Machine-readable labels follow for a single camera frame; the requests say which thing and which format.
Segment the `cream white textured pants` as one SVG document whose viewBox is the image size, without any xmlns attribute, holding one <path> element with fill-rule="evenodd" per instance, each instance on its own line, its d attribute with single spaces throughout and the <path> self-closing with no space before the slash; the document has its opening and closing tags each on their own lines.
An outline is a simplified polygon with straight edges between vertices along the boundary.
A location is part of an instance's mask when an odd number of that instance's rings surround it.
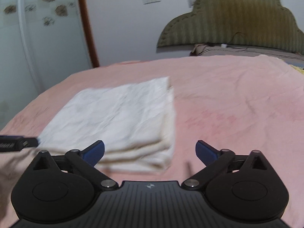
<svg viewBox="0 0 304 228">
<path fill-rule="evenodd" d="M 175 149 L 174 89 L 169 77 L 78 92 L 44 128 L 39 148 L 54 155 L 101 140 L 99 166 L 111 171 L 167 170 Z"/>
</svg>

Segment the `pink bed blanket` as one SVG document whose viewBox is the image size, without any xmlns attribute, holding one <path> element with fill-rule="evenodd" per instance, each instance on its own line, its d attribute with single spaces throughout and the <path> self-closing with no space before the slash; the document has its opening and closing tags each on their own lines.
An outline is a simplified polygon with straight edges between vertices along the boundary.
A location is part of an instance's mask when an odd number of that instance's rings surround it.
<svg viewBox="0 0 304 228">
<path fill-rule="evenodd" d="M 39 135 L 56 113 L 86 88 L 109 88 L 168 76 L 174 87 L 176 147 L 161 174 L 120 174 L 117 181 L 183 181 L 202 169 L 195 144 L 237 154 L 263 152 L 289 191 L 283 220 L 303 227 L 303 75 L 268 57 L 186 57 L 123 62 L 76 73 L 39 95 L 2 134 Z"/>
</svg>

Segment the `grey striped pillow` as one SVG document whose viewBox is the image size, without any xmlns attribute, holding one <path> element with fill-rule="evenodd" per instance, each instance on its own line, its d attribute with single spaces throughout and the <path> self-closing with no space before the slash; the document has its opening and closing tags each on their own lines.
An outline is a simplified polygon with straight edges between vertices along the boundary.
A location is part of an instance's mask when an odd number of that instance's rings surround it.
<svg viewBox="0 0 304 228">
<path fill-rule="evenodd" d="M 280 51 L 278 49 L 251 47 L 240 45 L 218 45 L 218 44 L 196 44 L 190 52 L 190 56 L 215 56 L 215 55 L 234 55 L 249 56 L 267 55 L 280 58 L 283 60 L 303 61 L 303 55 L 288 51 Z"/>
</svg>

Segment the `olive green padded headboard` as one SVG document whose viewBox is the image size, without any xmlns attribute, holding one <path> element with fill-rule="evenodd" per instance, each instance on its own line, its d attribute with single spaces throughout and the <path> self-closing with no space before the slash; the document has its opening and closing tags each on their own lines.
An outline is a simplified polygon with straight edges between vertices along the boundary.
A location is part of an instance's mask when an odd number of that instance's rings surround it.
<svg viewBox="0 0 304 228">
<path fill-rule="evenodd" d="M 172 19 L 157 46 L 203 43 L 258 46 L 303 54 L 303 32 L 280 0 L 196 0 Z"/>
</svg>

